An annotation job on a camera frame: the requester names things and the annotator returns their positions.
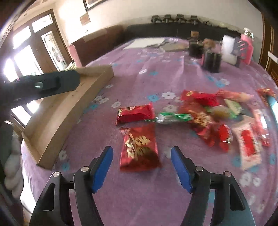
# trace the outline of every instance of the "metal screw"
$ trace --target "metal screw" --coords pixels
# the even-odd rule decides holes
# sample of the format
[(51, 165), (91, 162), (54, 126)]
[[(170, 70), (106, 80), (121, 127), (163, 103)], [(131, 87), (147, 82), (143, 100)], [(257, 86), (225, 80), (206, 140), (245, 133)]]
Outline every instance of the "metal screw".
[(204, 170), (204, 168), (201, 167), (201, 166), (196, 166), (196, 170), (199, 171), (199, 172), (202, 172)]
[(89, 167), (87, 167), (87, 166), (83, 166), (82, 168), (81, 168), (81, 171), (82, 172), (87, 172), (89, 170)]
[(42, 82), (36, 82), (35, 83), (35, 88), (42, 89), (43, 88), (43, 83)]
[(224, 175), (225, 175), (225, 176), (228, 176), (228, 177), (231, 177), (231, 176), (232, 176), (231, 172), (229, 172), (229, 171), (226, 171), (226, 172), (224, 173)]
[(53, 177), (58, 177), (58, 176), (60, 176), (60, 172), (54, 172), (54, 173), (52, 174), (52, 176), (53, 176)]

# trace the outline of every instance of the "bed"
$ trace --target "bed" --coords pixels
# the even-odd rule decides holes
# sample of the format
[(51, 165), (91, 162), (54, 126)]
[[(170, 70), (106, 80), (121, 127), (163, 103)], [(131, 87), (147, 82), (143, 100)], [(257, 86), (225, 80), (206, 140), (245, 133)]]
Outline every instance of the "bed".
[[(178, 38), (170, 41), (186, 42)], [(88, 66), (111, 64), (114, 78), (71, 130), (52, 171), (36, 166), (26, 145), (22, 143), (23, 166), (35, 200), (54, 171), (72, 173), (99, 156), (106, 145), (113, 147), (114, 159), (103, 188), (94, 195), (104, 225), (180, 225), (191, 195), (181, 187), (171, 163), (170, 150), (179, 146), (195, 165), (209, 172), (230, 171), (239, 183), (253, 213), (256, 225), (265, 225), (277, 207), (278, 132), (274, 118), (256, 90), (278, 87), (257, 63), (240, 68), (222, 62), (220, 73), (203, 71), (200, 60), (187, 52), (162, 52), (155, 48), (126, 49), (130, 42), (92, 61)], [(208, 147), (184, 124), (156, 124), (161, 168), (143, 173), (119, 172), (123, 138), (115, 126), (118, 108), (153, 103), (155, 112), (176, 112), (181, 92), (197, 90), (215, 93), (219, 89), (254, 95), (266, 115), (272, 146), (264, 148), (262, 164), (247, 171), (240, 168), (239, 150), (224, 153), (218, 145)], [(215, 191), (211, 190), (204, 225), (210, 225)], [(74, 194), (71, 192), (74, 222), (80, 226)]]

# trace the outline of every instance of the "cardboard box lid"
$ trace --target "cardboard box lid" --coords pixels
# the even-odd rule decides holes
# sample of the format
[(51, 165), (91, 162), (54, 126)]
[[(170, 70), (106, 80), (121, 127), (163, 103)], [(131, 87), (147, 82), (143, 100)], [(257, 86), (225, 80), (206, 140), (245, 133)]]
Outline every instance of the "cardboard box lid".
[(75, 91), (44, 98), (24, 131), (23, 139), (38, 165), (51, 169), (67, 135), (83, 110), (114, 76), (110, 65), (77, 68)]

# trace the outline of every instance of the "white wall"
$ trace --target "white wall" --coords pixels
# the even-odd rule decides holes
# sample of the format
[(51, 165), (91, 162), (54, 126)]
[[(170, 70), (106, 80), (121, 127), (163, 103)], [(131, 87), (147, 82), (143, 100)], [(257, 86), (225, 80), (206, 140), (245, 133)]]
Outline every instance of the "white wall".
[(243, 29), (250, 28), (262, 40), (261, 13), (248, 0), (108, 0), (92, 10), (91, 23), (82, 27), (79, 17), (85, 14), (82, 0), (58, 0), (56, 14), (60, 18), (69, 43), (89, 32), (137, 18), (137, 23), (146, 23), (154, 14), (197, 15), (228, 23)]

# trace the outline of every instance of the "pink bottle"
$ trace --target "pink bottle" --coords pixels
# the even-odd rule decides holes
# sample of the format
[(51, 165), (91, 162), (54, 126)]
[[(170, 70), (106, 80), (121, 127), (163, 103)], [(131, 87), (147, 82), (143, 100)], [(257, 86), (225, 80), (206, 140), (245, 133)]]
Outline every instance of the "pink bottle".
[(244, 28), (244, 34), (241, 34), (241, 40), (246, 41), (248, 43), (246, 57), (242, 61), (245, 62), (247, 65), (249, 65), (254, 51), (254, 47), (253, 47), (254, 35), (253, 33), (251, 33), (250, 29)]

